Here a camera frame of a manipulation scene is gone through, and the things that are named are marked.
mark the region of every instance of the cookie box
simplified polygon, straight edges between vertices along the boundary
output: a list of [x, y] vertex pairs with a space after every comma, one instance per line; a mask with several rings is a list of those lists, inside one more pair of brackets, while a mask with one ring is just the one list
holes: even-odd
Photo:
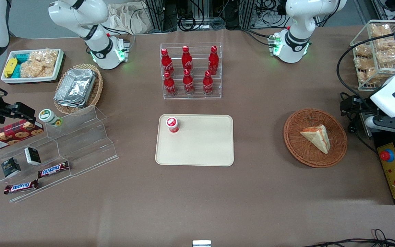
[[44, 127], [36, 122], [32, 124], [26, 120], [21, 120], [0, 128], [0, 149], [21, 142], [30, 137], [44, 132]]

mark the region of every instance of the wicker basket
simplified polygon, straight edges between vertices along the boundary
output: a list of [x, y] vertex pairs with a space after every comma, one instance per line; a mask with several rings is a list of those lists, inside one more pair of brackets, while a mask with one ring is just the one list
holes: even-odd
[[[91, 69], [92, 71], [97, 73], [97, 78], [94, 81], [95, 84], [94, 84], [94, 87], [92, 88], [91, 95], [89, 96], [87, 106], [97, 105], [98, 100], [100, 99], [101, 91], [103, 90], [103, 78], [101, 77], [100, 71], [95, 66], [93, 66], [91, 64], [79, 64], [79, 65], [72, 67], [72, 69]], [[59, 84], [56, 88], [56, 92], [59, 90], [59, 87], [62, 84], [63, 78], [68, 73], [68, 71], [69, 70], [67, 70], [65, 72], [65, 74], [61, 77], [61, 79], [59, 80]], [[59, 105], [57, 102], [55, 102], [55, 105], [56, 105], [56, 108], [61, 113], [64, 113], [64, 114], [72, 114], [72, 113], [80, 110], [80, 108]]]
[[[328, 154], [321, 152], [300, 132], [307, 127], [323, 124], [330, 140]], [[330, 114], [307, 108], [296, 111], [286, 121], [283, 130], [284, 142], [296, 159], [311, 167], [331, 167], [347, 152], [347, 135], [341, 124]]]

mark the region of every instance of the brown table surface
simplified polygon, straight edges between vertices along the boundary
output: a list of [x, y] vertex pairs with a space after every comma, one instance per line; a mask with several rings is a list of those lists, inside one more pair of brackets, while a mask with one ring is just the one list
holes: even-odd
[[[108, 136], [119, 159], [20, 203], [0, 187], [0, 246], [304, 246], [320, 241], [372, 238], [381, 228], [395, 239], [395, 206], [377, 156], [348, 137], [343, 160], [309, 168], [287, 150], [287, 117], [302, 108], [339, 114], [336, 63], [361, 27], [318, 28], [296, 64], [270, 57], [268, 48], [240, 31], [174, 32], [136, 38], [128, 63], [102, 75], [98, 103], [109, 118]], [[160, 43], [221, 41], [220, 100], [165, 101]], [[80, 38], [14, 39], [10, 50], [61, 48], [64, 70], [93, 63]], [[351, 56], [343, 78], [356, 82]], [[0, 86], [6, 102], [54, 108], [56, 84]], [[234, 119], [231, 167], [155, 163], [162, 114], [228, 114]]]

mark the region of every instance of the small black box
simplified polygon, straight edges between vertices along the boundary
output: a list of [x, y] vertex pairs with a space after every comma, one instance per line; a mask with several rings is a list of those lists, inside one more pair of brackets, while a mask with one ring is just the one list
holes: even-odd
[[25, 156], [27, 157], [28, 164], [32, 164], [35, 166], [39, 166], [41, 164], [39, 152], [34, 148], [25, 148]]
[[9, 158], [1, 164], [6, 178], [11, 178], [21, 171], [21, 167], [15, 158]]

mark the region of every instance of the emergency stop button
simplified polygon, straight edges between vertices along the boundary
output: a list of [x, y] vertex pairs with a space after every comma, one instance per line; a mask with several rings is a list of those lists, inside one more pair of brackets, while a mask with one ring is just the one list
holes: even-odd
[[383, 161], [392, 162], [394, 160], [394, 153], [390, 149], [385, 149], [379, 155]]

